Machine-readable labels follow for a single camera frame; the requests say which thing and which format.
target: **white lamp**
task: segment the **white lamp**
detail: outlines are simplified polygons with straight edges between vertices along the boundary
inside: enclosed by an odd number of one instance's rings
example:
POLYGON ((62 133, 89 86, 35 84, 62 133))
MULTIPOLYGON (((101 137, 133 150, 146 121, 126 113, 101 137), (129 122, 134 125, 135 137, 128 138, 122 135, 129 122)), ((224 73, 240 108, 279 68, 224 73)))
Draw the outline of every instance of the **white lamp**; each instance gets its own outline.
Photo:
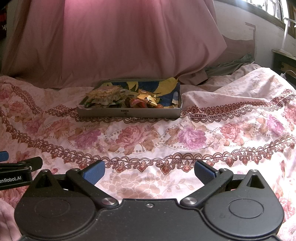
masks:
POLYGON ((285 27, 285 33, 284 33, 284 39, 283 39, 283 43, 281 44, 281 49, 279 49, 279 52, 282 52, 284 54, 293 56, 292 54, 290 54, 289 52, 284 50, 284 46, 285 46, 285 41, 286 41, 286 37, 287 37, 287 33, 288 33, 288 28, 289 28, 289 22, 293 22, 296 23, 295 20, 290 19, 290 18, 284 18, 284 20, 286 20, 286 27, 285 27))

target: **triangular cutout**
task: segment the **triangular cutout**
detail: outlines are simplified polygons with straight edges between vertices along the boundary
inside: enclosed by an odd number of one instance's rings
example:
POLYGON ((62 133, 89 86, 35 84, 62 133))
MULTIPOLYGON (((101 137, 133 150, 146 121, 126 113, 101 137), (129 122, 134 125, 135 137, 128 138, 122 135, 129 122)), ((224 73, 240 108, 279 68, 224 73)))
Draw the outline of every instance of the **triangular cutout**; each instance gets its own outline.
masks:
POLYGON ((36 184, 36 188, 46 188, 51 186, 52 186, 52 183, 50 182, 50 179, 48 178, 47 175, 41 176, 41 178, 36 184))
POLYGON ((262 184, 260 178, 257 175, 252 175, 247 186, 251 188, 260 188, 260 189, 264 188, 264 185, 262 184))

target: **box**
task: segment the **box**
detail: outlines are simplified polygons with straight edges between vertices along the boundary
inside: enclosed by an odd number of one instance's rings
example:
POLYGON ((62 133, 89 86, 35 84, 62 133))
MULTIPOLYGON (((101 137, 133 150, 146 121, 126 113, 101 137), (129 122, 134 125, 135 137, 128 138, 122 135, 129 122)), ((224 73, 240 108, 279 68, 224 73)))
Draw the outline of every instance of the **box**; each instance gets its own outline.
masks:
MULTIPOLYGON (((122 80, 107 80, 101 82, 94 89, 99 88, 103 83, 114 82, 149 82, 149 81, 164 81, 153 79, 122 79, 122 80)), ((85 97, 80 105, 84 105, 88 98, 85 97)), ((104 108, 104 109, 90 109, 84 110, 77 108, 77 113, 81 117, 139 117, 139 118, 166 118, 166 119, 178 119, 181 116, 182 108, 182 96, 179 91, 179 105, 174 109, 134 109, 134 108, 104 108)))

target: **circular indentation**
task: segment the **circular indentation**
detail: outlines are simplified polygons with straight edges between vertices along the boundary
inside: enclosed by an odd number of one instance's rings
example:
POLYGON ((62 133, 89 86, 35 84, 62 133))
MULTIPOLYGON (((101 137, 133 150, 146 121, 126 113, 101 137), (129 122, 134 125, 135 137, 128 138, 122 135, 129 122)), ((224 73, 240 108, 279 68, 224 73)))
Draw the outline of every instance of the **circular indentation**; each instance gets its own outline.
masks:
POLYGON ((47 198, 35 206, 35 212, 44 218, 56 218, 70 210, 70 204, 60 198, 47 198))
POLYGON ((153 203, 147 203, 146 207, 154 207, 154 204, 153 203))
POLYGON ((112 197, 106 197, 102 199, 102 204, 104 205, 114 205, 116 203, 116 199, 112 197))
POLYGON ((197 203, 197 200, 194 198, 194 197, 185 197, 182 199, 182 202, 185 204, 185 205, 194 205, 197 203))
POLYGON ((229 211, 239 218, 255 218, 260 216, 264 208, 252 199, 237 199, 229 204, 229 211))

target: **bed sheet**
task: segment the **bed sheet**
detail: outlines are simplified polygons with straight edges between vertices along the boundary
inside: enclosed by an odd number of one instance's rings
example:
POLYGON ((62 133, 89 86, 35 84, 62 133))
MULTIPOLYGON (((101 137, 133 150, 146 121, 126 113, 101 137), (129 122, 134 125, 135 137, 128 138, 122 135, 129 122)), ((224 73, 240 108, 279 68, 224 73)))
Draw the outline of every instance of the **bed sheet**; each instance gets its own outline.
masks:
MULTIPOLYGON (((296 93, 275 72, 249 64, 182 85, 177 120, 80 118, 75 107, 91 89, 40 89, 0 77, 0 150, 9 162, 40 156, 43 168, 61 174, 101 159, 106 174, 96 186, 118 200, 180 200, 202 186, 196 159, 235 174, 258 169, 284 209, 278 236, 296 240, 296 93)), ((0 198, 15 207, 25 190, 0 191, 0 198)))

